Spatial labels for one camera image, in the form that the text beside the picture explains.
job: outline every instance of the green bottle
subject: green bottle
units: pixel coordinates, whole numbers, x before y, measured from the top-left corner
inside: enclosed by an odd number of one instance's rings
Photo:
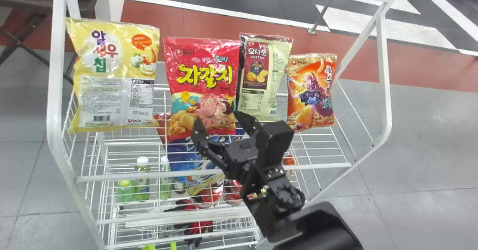
[[[139,157],[136,160],[136,166],[134,167],[140,174],[149,172],[150,165],[148,157]],[[142,178],[136,180],[136,195],[134,196],[137,201],[145,201],[149,199],[149,178]]]
[[[161,172],[169,172],[169,161],[168,157],[161,157]],[[171,186],[173,184],[172,177],[160,177],[159,178],[159,198],[160,199],[169,199],[171,198]]]
[[[116,189],[116,202],[130,202],[134,198],[136,187],[133,186],[131,180],[121,180],[118,182]]]

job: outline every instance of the barcode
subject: barcode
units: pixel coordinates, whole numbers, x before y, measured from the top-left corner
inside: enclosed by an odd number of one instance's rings
[[[107,116],[93,116],[93,121],[109,121],[110,115]]]

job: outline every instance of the potato chip bag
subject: potato chip bag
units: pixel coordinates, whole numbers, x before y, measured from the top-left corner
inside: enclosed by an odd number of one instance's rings
[[[291,55],[287,65],[287,124],[294,131],[333,124],[330,87],[336,54]]]
[[[280,35],[240,34],[238,111],[259,121],[277,121],[276,95],[292,49],[292,39]]]
[[[73,81],[79,104],[69,131],[157,126],[152,109],[159,29],[71,18],[66,28],[78,54]]]
[[[173,113],[168,140],[191,136],[200,118],[209,135],[236,133],[233,111],[240,41],[207,38],[164,38],[166,75]]]

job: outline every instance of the orange snack bag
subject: orange snack bag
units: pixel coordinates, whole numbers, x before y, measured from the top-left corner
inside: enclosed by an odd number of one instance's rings
[[[336,54],[309,53],[289,57],[287,124],[294,131],[333,124],[330,87],[336,62]]]

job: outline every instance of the robotic arm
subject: robotic arm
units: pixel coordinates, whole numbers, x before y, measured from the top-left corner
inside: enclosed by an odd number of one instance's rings
[[[294,131],[284,121],[262,125],[243,112],[234,115],[250,138],[229,144],[210,141],[198,118],[191,139],[199,154],[220,167],[227,179],[242,184],[241,198],[263,235],[276,243],[275,249],[362,250],[330,203],[302,209],[304,194],[291,184],[281,165]]]

